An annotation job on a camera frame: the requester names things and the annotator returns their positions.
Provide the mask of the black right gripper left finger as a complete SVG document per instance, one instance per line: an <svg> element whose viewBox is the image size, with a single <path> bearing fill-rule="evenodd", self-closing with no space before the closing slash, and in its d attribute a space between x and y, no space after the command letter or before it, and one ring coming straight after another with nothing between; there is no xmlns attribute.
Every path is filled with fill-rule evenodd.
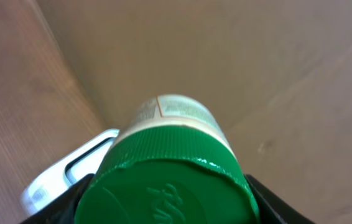
<svg viewBox="0 0 352 224"><path fill-rule="evenodd" d="M25 219L21 224L74 224L76 208L93 176L93 174L86 175L48 206Z"/></svg>

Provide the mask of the green lid jar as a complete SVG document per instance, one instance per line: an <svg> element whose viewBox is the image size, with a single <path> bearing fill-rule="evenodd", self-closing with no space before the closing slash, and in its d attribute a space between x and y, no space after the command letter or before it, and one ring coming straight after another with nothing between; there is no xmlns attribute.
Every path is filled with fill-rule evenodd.
<svg viewBox="0 0 352 224"><path fill-rule="evenodd" d="M104 156L76 223L259 223L259 208L210 111L182 95L145 102Z"/></svg>

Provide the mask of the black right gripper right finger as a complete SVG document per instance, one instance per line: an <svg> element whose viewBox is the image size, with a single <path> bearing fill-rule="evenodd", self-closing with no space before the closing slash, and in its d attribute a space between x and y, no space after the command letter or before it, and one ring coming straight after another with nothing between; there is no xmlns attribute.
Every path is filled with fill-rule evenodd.
<svg viewBox="0 0 352 224"><path fill-rule="evenodd" d="M250 174L244 175L259 207L263 224L314 224Z"/></svg>

